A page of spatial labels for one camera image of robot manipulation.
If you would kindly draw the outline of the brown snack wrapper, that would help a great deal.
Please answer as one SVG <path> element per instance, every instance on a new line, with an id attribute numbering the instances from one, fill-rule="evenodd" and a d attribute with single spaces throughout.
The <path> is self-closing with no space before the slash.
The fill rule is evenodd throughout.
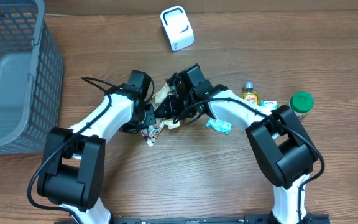
<path id="1" fill-rule="evenodd" d="M 172 95 L 170 87 L 165 84 L 158 92 L 156 92 L 153 96 L 153 106 L 158 107 L 162 104 L 163 100 L 168 96 Z M 156 124 L 150 125 L 147 129 L 143 129 L 140 133 L 145 139 L 148 146 L 152 147 L 156 142 L 157 138 L 163 131 L 164 127 L 168 127 L 168 129 L 175 129 L 180 126 L 179 123 L 173 124 L 173 118 L 157 118 Z"/>

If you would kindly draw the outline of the yellow liquid bottle silver cap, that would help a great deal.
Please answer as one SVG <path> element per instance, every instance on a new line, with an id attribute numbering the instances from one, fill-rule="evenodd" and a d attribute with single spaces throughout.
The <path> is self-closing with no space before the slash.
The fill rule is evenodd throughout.
<path id="1" fill-rule="evenodd" d="M 255 90 L 252 82 L 246 82 L 244 84 L 244 91 L 241 98 L 255 105 L 260 105 L 260 95 Z"/>

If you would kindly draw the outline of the small teal tissue pack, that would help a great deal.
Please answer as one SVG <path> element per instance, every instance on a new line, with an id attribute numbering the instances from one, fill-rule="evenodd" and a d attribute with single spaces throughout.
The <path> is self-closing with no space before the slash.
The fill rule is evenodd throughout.
<path id="1" fill-rule="evenodd" d="M 278 108 L 278 103 L 276 101 L 267 101 L 263 100 L 260 102 L 260 105 L 264 108 L 268 108 L 270 110 L 275 110 Z"/>

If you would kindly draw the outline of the green lidded jar with tissues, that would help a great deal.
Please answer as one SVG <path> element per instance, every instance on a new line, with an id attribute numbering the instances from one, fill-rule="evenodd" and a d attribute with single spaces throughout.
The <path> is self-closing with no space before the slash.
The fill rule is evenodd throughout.
<path id="1" fill-rule="evenodd" d="M 298 118 L 302 118 L 313 108 L 314 99 L 308 92 L 299 91 L 290 98 L 289 106 Z"/>

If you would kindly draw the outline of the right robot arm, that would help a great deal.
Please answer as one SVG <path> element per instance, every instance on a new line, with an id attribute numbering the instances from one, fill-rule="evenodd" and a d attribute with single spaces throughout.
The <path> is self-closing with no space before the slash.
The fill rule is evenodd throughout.
<path id="1" fill-rule="evenodd" d="M 172 94 L 159 104 L 156 117 L 178 123 L 206 114 L 245 131 L 260 170 L 273 185 L 273 221 L 307 222 L 306 185 L 322 157 L 289 106 L 268 109 L 249 103 L 224 85 L 213 86 L 197 64 L 166 83 Z"/>

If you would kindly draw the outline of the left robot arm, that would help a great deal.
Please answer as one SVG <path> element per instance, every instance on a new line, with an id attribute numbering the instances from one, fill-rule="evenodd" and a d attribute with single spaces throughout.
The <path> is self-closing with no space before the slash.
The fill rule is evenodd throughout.
<path id="1" fill-rule="evenodd" d="M 103 205 L 105 147 L 117 131 L 137 134 L 155 124 L 154 81 L 132 70 L 127 83 L 103 88 L 102 103 L 70 128 L 47 135 L 42 163 L 29 182 L 27 198 L 37 208 L 69 213 L 74 223 L 114 223 Z"/>

